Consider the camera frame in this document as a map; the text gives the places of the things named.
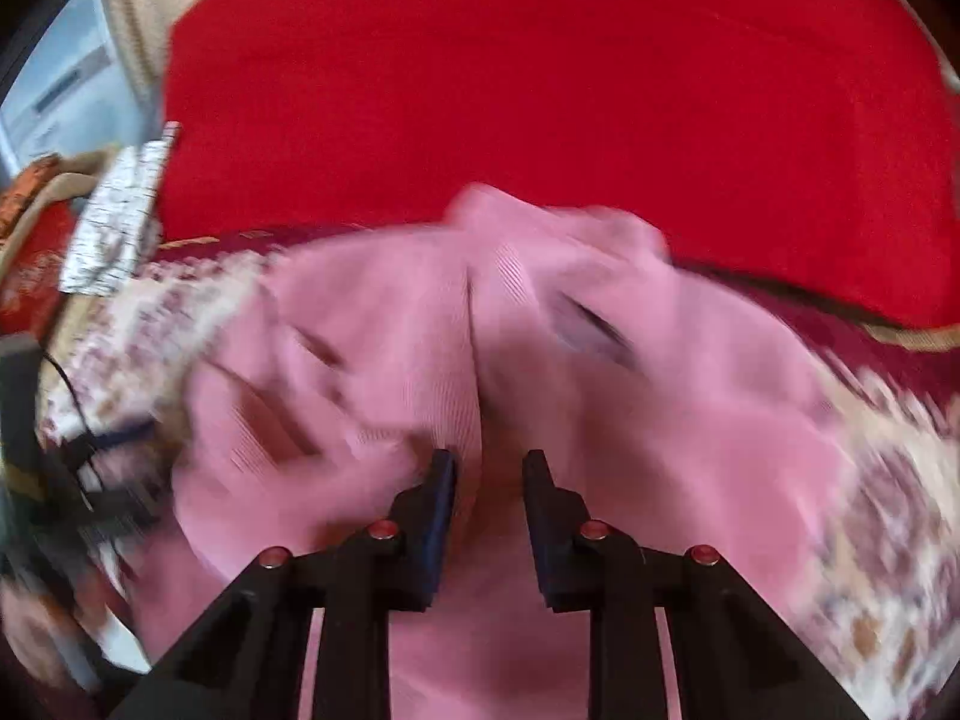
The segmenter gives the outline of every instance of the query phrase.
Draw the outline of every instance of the gold trim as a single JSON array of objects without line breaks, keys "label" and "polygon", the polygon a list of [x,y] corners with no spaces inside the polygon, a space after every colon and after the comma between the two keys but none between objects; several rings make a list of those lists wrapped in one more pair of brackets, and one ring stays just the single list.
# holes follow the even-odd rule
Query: gold trim
[{"label": "gold trim", "polygon": [[167,241],[165,244],[160,244],[157,248],[160,250],[168,250],[168,248],[188,247],[191,244],[219,244],[219,242],[219,238],[204,235],[201,238],[184,238],[182,241]]},{"label": "gold trim", "polygon": [[960,346],[960,324],[930,330],[895,330],[865,324],[863,329],[874,341],[900,346],[911,352],[949,352]]}]

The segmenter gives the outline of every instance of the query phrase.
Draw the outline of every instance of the pink towel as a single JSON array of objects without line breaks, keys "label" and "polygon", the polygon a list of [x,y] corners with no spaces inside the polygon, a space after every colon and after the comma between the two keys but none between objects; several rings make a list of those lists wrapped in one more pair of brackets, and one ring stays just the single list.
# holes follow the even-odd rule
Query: pink towel
[{"label": "pink towel", "polygon": [[578,718],[587,615],[536,590],[520,460],[639,543],[714,544],[781,613],[838,488],[812,357],[607,210],[471,187],[446,225],[308,245],[198,364],[176,516],[225,578],[381,517],[432,446],[460,480],[443,584],[391,622],[394,717]]}]

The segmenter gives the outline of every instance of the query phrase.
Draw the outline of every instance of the patterned fabric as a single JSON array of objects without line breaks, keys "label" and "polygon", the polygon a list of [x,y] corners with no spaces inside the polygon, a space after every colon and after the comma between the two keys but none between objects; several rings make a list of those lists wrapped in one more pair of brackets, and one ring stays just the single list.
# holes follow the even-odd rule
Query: patterned fabric
[{"label": "patterned fabric", "polygon": [[0,241],[13,232],[18,218],[60,169],[59,154],[40,157],[27,165],[13,184],[0,194]]},{"label": "patterned fabric", "polygon": [[69,203],[44,209],[0,282],[0,332],[46,335],[61,304],[56,284],[74,223]]},{"label": "patterned fabric", "polygon": [[943,413],[869,370],[821,374],[856,477],[796,629],[868,717],[919,717],[960,661],[960,396]]},{"label": "patterned fabric", "polygon": [[[174,242],[113,298],[94,298],[58,346],[91,422],[154,410],[184,440],[186,367],[287,245],[330,232]],[[919,717],[960,661],[960,348],[942,335],[939,351],[879,341],[875,328],[741,290],[819,355],[851,460],[845,502],[810,562],[814,590],[791,625],[872,720]],[[44,427],[79,429],[60,385]]]},{"label": "patterned fabric", "polygon": [[70,242],[61,292],[110,295],[157,245],[152,210],[179,124],[160,141],[123,149],[86,204]]}]

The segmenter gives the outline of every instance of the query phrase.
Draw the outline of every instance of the floral patterned blanket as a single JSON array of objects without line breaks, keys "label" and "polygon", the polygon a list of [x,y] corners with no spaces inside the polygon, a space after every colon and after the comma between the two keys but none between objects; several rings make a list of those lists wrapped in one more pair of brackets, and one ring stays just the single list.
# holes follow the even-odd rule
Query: floral patterned blanket
[{"label": "floral patterned blanket", "polygon": [[[96,429],[151,410],[182,442],[184,375],[290,245],[343,232],[253,231],[175,242],[112,298],[74,298],[52,351]],[[818,359],[856,469],[789,620],[872,720],[919,717],[960,661],[960,333],[894,332],[760,290]],[[79,429],[45,379],[42,428]]]}]

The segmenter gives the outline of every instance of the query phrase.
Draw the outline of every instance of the red cloth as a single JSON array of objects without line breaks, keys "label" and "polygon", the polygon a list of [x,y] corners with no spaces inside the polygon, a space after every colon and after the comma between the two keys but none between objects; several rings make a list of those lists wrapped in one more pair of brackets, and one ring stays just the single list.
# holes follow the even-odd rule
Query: red cloth
[{"label": "red cloth", "polygon": [[947,93],[895,0],[203,0],[167,92],[171,238],[438,220],[484,181],[960,320]]},{"label": "red cloth", "polygon": [[64,296],[59,272],[77,220],[70,203],[43,209],[37,225],[0,280],[0,335],[27,331],[45,338]]}]

